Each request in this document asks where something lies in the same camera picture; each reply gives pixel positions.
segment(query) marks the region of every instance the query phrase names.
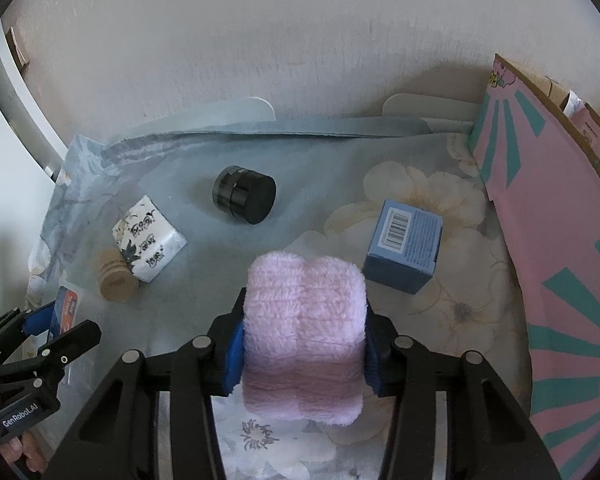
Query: beige container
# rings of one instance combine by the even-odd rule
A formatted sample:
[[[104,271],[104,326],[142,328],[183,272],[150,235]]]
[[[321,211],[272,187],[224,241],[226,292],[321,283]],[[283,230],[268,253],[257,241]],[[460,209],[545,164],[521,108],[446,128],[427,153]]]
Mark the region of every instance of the beige container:
[[[107,301],[126,301],[138,288],[138,279],[117,249],[107,249],[99,254],[96,273],[100,295]]]

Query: pink fuzzy fabric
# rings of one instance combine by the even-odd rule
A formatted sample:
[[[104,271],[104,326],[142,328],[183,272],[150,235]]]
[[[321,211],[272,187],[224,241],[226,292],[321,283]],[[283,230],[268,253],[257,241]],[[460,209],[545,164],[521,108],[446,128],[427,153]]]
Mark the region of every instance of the pink fuzzy fabric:
[[[281,420],[356,420],[365,318],[365,279],[354,264],[282,252],[256,259],[244,298],[247,410]]]

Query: barcode label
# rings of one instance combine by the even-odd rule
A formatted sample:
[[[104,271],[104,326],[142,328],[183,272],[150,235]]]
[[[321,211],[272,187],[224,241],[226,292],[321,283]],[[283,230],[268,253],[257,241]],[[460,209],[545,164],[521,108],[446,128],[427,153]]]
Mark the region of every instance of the barcode label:
[[[411,216],[411,213],[406,211],[401,211],[395,207],[390,208],[384,221],[378,247],[403,254],[404,245],[407,243],[407,234],[411,226]]]

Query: blue box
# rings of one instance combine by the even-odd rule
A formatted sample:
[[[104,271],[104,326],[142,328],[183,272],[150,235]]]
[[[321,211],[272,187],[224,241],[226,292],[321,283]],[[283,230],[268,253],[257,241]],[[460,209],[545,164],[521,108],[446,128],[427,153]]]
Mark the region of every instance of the blue box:
[[[385,200],[362,273],[373,282],[416,294],[433,276],[441,236],[441,216]]]

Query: white curved edge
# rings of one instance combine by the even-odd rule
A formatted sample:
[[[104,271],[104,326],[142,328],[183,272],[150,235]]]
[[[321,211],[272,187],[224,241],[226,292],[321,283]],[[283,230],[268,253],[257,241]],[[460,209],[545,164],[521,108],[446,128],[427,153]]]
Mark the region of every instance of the white curved edge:
[[[236,123],[258,123],[275,120],[276,113],[273,106],[261,97],[216,101],[196,104],[177,114],[140,124],[103,139],[103,142],[112,144],[119,140],[133,139],[150,134],[186,132],[188,130],[228,126]]]
[[[24,306],[29,254],[54,186],[0,111],[0,314]]]
[[[0,111],[41,168],[58,176],[67,148],[29,92],[0,22]]]
[[[396,94],[382,106],[383,117],[426,117],[452,121],[475,122],[480,105],[420,94]]]

